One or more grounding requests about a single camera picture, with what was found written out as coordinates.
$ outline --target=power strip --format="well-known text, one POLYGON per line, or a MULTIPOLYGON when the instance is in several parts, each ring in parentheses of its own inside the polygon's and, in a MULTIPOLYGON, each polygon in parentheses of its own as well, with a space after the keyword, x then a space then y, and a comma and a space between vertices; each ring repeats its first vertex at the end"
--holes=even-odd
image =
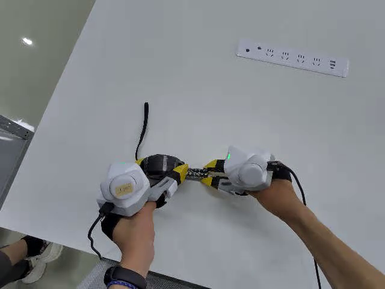
POLYGON ((278 48, 249 39, 239 41, 236 55, 339 77, 347 77, 349 71, 349 60, 346 58, 328 57, 298 49, 278 48))

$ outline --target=hand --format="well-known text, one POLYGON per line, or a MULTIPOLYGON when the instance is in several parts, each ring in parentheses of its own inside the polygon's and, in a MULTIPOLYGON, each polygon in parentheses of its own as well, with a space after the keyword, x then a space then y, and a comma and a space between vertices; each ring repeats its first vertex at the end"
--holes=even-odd
POLYGON ((154 222, 156 203, 148 202, 132 217, 122 217, 112 232, 112 240, 122 252, 120 265, 147 276, 154 258, 154 222))
POLYGON ((287 222, 305 208, 290 181, 275 179, 270 187, 262 191, 249 192, 269 212, 287 222))

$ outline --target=label sticker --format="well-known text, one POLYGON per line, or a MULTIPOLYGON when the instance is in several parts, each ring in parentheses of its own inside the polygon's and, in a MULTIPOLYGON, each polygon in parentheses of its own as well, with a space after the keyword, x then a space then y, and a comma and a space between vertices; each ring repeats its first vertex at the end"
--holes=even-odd
POLYGON ((129 193, 132 193, 132 184, 124 184, 115 188, 115 195, 117 197, 121 197, 129 193))

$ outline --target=white table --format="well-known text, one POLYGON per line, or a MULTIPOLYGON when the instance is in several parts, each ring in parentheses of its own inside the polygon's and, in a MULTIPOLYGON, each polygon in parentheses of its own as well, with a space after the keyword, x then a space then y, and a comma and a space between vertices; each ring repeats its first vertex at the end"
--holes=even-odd
MULTIPOLYGON (((319 218, 385 271, 383 2, 98 0, 0 212, 0 225, 91 252, 99 183, 141 156, 201 167, 268 148, 319 218), (348 57, 347 79, 235 56, 243 37, 348 57)), ((312 258, 249 197, 186 182, 155 213, 153 271, 213 288, 315 288, 312 258)), ((119 260, 97 228, 96 247, 119 260)))

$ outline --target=floor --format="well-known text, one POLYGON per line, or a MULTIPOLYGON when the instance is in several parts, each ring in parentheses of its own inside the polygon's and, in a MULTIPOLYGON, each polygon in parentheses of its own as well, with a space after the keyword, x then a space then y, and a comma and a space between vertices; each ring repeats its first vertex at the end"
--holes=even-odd
MULTIPOLYGON (((0 114, 37 128, 94 0, 0 1, 0 114)), ((22 234, 0 228, 0 244, 22 234)), ((97 257, 70 248, 34 284, 6 288, 75 288, 97 257)))

